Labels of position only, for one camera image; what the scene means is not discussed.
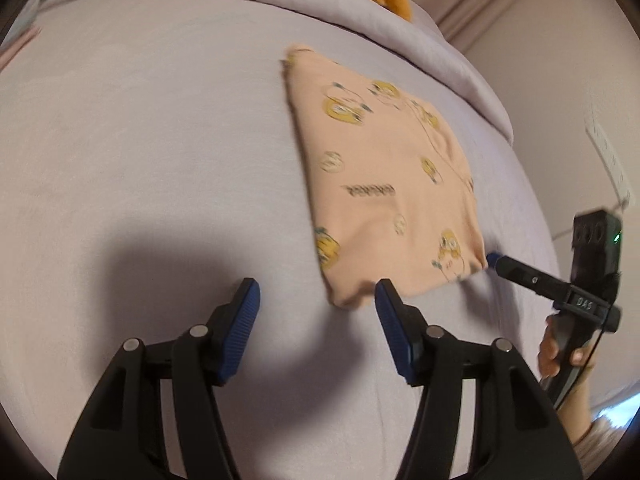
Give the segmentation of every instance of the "printed cartoon pattern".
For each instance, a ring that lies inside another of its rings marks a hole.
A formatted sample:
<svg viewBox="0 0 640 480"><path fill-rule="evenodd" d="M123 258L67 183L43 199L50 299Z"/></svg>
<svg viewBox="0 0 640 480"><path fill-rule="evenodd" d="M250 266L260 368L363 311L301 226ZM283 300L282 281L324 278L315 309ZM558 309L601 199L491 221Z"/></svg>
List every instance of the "printed cartoon pattern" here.
<svg viewBox="0 0 640 480"><path fill-rule="evenodd" d="M315 231L316 248L318 249L320 268L322 270L327 270L338 261L340 244L331 238L324 227L317 227Z"/></svg>
<svg viewBox="0 0 640 480"><path fill-rule="evenodd" d="M369 92L376 96L378 101L387 106L400 109L404 102L400 91L391 83L385 81L372 81Z"/></svg>
<svg viewBox="0 0 640 480"><path fill-rule="evenodd" d="M411 106L414 109L414 113L416 114L416 116L418 117L421 123L428 124L432 128L435 128L436 130L440 127L440 121L438 120L438 118L435 115L430 114L427 110L425 110L420 103L412 100Z"/></svg>
<svg viewBox="0 0 640 480"><path fill-rule="evenodd" d="M320 168L327 173L340 173L344 170L344 163L340 153L324 152L320 157Z"/></svg>
<svg viewBox="0 0 640 480"><path fill-rule="evenodd" d="M363 184L360 186L342 186L351 196L394 196L396 190L391 184Z"/></svg>
<svg viewBox="0 0 640 480"><path fill-rule="evenodd" d="M460 280L465 272L465 259L462 257L460 244L451 229L445 229L440 235L438 259L431 262L440 269L448 282Z"/></svg>
<svg viewBox="0 0 640 480"><path fill-rule="evenodd" d="M424 156L420 159L420 163L422 164L422 170L429 176L434 184L440 184L442 182L442 176L433 162Z"/></svg>
<svg viewBox="0 0 640 480"><path fill-rule="evenodd" d="M406 232L406 219L401 214L397 214L394 218L394 228L399 236L404 235Z"/></svg>
<svg viewBox="0 0 640 480"><path fill-rule="evenodd" d="M322 109L332 119L349 124L362 124L365 111L371 108L356 92L347 90L340 83L333 83L323 89L324 101Z"/></svg>

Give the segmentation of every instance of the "black device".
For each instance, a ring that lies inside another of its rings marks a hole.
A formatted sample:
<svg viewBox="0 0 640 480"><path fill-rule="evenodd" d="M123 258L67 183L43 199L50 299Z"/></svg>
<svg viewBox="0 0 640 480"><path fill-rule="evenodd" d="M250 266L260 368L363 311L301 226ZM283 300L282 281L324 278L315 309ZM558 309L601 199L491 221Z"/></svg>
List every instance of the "black device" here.
<svg viewBox="0 0 640 480"><path fill-rule="evenodd" d="M510 342L459 341L405 305L389 280L376 285L375 301L398 373L424 387L396 480L449 479L464 379L475 379L478 392L469 472L460 480L582 479L553 406ZM172 380L188 479L240 480L211 386L238 369L259 303L258 284L247 278L206 324L174 341L125 341L82 411L58 480L178 480L166 460L160 379Z"/></svg>
<svg viewBox="0 0 640 480"><path fill-rule="evenodd" d="M598 210L574 218L571 283L502 254L487 256L499 276L549 298L558 310L551 327L560 347L560 371L541 381L556 409L584 369L570 362L575 349L588 346L597 330L613 333L620 325L622 312L613 303L620 286L621 245L622 222L606 210Z"/></svg>

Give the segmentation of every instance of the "human hand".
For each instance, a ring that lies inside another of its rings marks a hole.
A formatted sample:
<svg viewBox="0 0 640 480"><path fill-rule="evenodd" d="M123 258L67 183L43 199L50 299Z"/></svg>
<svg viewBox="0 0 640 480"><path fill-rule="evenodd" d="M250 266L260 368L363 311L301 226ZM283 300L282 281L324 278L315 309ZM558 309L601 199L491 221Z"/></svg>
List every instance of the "human hand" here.
<svg viewBox="0 0 640 480"><path fill-rule="evenodd" d="M554 337L553 329L551 327L553 318L554 316L548 316L546 318L545 335L540 343L540 352L538 352L538 369L540 370L540 374L543 379L547 377L555 377L560 371L560 363L556 361L556 357L558 357L558 353L560 352L560 347L558 346L558 342ZM574 353L571 355L571 364L573 366L584 366L589 358L590 352L591 346L575 349ZM593 368L594 364L594 359L591 358L589 361L589 369Z"/></svg>

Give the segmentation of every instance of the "handheld controller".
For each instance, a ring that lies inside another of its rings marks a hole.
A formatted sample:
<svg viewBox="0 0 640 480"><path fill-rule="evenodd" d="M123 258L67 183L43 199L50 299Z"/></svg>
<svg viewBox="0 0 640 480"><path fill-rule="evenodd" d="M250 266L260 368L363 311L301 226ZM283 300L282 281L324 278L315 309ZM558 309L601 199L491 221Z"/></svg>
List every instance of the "handheld controller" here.
<svg viewBox="0 0 640 480"><path fill-rule="evenodd" d="M574 260L571 283L499 253L487 256L489 266L511 282L554 302L558 313L551 328L560 348L559 373L541 381L558 409L582 373L571 364L575 349L589 345L594 332L616 332L622 312L613 305L620 285L622 222L605 210L574 218Z"/></svg>

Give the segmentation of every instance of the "metal screw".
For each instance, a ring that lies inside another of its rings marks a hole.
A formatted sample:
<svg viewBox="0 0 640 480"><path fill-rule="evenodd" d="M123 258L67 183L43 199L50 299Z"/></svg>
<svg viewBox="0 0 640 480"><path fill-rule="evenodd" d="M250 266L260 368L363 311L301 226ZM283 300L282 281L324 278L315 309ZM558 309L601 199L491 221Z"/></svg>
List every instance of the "metal screw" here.
<svg viewBox="0 0 640 480"><path fill-rule="evenodd" d="M429 325L427 327L427 335L429 337L433 337L434 339L440 339L444 336L444 329L438 325Z"/></svg>
<svg viewBox="0 0 640 480"><path fill-rule="evenodd" d="M127 339L122 345L122 347L125 349L126 352L133 352L139 346L140 346L140 341L138 341L135 337L132 337L131 339Z"/></svg>
<svg viewBox="0 0 640 480"><path fill-rule="evenodd" d="M495 347L498 350L502 350L503 352L508 352L509 350L511 350L513 348L513 345L511 344L511 341L508 341L507 339L500 338L500 339L498 339L498 341L495 342Z"/></svg>
<svg viewBox="0 0 640 480"><path fill-rule="evenodd" d="M203 337L207 335L208 331L209 329L206 327L206 325L195 325L191 327L191 329L189 330L189 333L193 337Z"/></svg>

